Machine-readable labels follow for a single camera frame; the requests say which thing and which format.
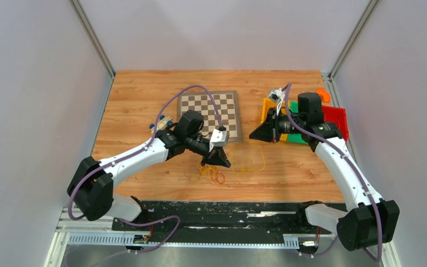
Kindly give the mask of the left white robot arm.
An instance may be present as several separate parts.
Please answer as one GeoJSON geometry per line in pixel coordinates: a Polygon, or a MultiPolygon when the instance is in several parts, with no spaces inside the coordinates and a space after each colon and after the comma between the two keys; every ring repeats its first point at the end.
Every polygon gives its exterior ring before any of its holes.
{"type": "Polygon", "coordinates": [[[134,230],[146,227],[148,216],[135,197],[117,195],[114,189],[130,176],[190,150],[202,157],[201,165],[230,167],[224,146],[229,140],[226,127],[220,126],[209,138],[201,134],[203,116],[185,112],[178,122],[169,122],[154,132],[151,139],[124,153],[102,160],[83,159],[68,188],[70,204],[76,204],[82,216],[95,221],[103,216],[126,220],[134,230]]]}

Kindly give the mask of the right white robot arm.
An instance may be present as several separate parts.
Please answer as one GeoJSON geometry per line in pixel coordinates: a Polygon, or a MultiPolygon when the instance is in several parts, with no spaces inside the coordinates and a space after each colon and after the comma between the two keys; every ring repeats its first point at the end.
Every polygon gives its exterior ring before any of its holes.
{"type": "Polygon", "coordinates": [[[296,112],[286,108],[283,90],[272,90],[268,99],[273,106],[263,109],[262,123],[249,138],[276,143],[282,135],[300,134],[328,168],[345,200],[346,211],[319,201],[303,203],[295,217],[296,227],[309,232],[318,226],[336,233],[348,251],[391,242],[400,209],[394,200],[384,200],[359,170],[339,127],[324,114],[320,95],[299,94],[296,112]]]}

